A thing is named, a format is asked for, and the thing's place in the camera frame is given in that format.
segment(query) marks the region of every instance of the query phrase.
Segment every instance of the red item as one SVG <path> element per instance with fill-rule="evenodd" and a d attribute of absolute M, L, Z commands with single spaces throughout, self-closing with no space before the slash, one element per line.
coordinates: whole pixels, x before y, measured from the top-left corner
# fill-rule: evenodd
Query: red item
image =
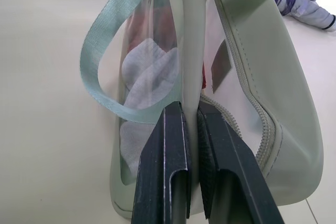
<path fill-rule="evenodd" d="M 153 22 L 155 23 L 154 32 L 149 31 L 149 11 L 143 6 L 138 6 L 132 16 L 128 18 L 126 24 L 126 37 L 128 38 L 128 50 L 138 46 L 147 38 L 154 37 L 158 46 L 168 52 L 177 46 L 174 19 L 170 7 L 165 6 L 153 10 Z M 206 87 L 204 64 L 202 67 L 202 89 Z"/>
<path fill-rule="evenodd" d="M 205 80 L 204 64 L 203 64 L 203 67 L 202 67 L 202 75 L 203 75 L 202 89 L 205 89 L 206 88 L 206 80 Z"/>

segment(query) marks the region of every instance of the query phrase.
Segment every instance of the bag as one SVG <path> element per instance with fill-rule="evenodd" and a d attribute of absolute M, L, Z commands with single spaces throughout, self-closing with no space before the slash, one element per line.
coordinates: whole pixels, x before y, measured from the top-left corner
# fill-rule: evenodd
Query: bag
<path fill-rule="evenodd" d="M 99 86 L 98 65 L 124 21 L 117 102 Z M 109 0 L 85 39 L 80 70 L 89 93 L 119 117 L 110 185 L 112 204 L 126 218 L 132 216 L 142 147 L 173 101 L 182 102 L 191 139 L 191 213 L 203 211 L 194 172 L 203 55 L 209 97 L 201 99 L 217 104 L 241 130 L 276 203 L 301 201 L 320 181 L 317 115 L 273 0 Z"/>

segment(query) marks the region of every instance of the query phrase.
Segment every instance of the light green bag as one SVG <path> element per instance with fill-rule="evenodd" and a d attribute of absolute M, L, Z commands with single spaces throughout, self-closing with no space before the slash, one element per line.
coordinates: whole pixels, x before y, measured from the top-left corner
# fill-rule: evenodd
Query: light green bag
<path fill-rule="evenodd" d="M 144 41 L 152 39 L 145 44 L 144 53 L 138 54 L 148 55 L 150 60 L 145 68 L 134 65 L 136 72 L 141 69 L 141 73 L 148 73 L 144 71 L 148 66 L 157 66 L 153 48 L 162 47 L 157 36 L 160 37 L 164 30 L 159 32 L 158 24 L 161 23 L 155 20 L 158 5 L 168 7 L 173 17 L 175 42 L 170 43 L 162 55 L 174 55 L 176 67 L 169 73 L 175 73 L 175 81 L 170 82 L 163 97 L 158 99 L 153 95 L 152 103 L 137 109 L 126 103 L 132 93 L 126 84 L 123 67 L 134 52 L 129 50 L 132 41 L 129 28 L 137 26 L 136 14 L 149 10 L 150 15 L 144 18 L 146 25 L 139 26 L 143 37 L 140 36 L 136 48 L 139 50 Z M 98 65 L 108 44 L 127 19 L 119 101 L 115 101 L 99 86 Z M 231 69 L 214 91 L 212 65 L 223 40 L 227 48 L 223 57 L 230 58 Z M 196 109 L 200 100 L 204 52 L 208 82 L 205 94 L 209 97 L 202 95 L 202 99 L 225 107 L 221 108 L 224 118 L 237 132 L 240 129 L 243 140 L 256 154 L 277 205 L 301 201 L 318 186 L 323 165 L 319 123 L 295 49 L 274 0 L 207 0 L 206 5 L 205 0 L 109 0 L 85 39 L 80 69 L 89 93 L 119 117 L 111 164 L 111 199 L 115 210 L 126 218 L 132 216 L 136 178 L 121 150 L 125 123 L 139 126 L 139 129 L 150 128 L 166 105 L 181 101 L 191 133 L 192 168 L 198 170 Z M 151 94 L 156 91 L 153 88 L 156 81 L 146 79 Z M 134 157 L 137 159 L 140 153 L 141 148 L 134 151 Z M 193 184 L 191 210 L 195 214 L 203 210 L 197 174 L 194 174 Z"/>

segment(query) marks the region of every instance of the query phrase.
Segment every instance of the white cloth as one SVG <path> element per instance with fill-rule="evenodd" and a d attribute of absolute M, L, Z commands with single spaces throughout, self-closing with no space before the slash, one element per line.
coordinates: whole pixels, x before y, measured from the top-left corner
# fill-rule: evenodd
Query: white cloth
<path fill-rule="evenodd" d="M 177 48 L 163 51 L 152 39 L 132 49 L 121 66 L 128 89 L 125 106 L 144 109 L 162 100 L 172 89 L 179 74 Z M 155 125 L 124 122 L 120 127 L 120 152 L 131 174 L 138 172 L 139 158 Z"/>

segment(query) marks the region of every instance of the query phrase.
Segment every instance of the pant leg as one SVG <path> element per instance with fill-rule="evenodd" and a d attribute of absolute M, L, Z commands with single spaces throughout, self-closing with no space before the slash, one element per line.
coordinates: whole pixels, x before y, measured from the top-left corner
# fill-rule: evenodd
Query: pant leg
<path fill-rule="evenodd" d="M 336 30 L 336 17 L 310 0 L 296 0 L 290 16 L 305 24 L 326 30 Z"/>
<path fill-rule="evenodd" d="M 326 31 L 336 30 L 335 16 L 310 0 L 275 0 L 282 16 L 289 15 L 298 21 Z"/>

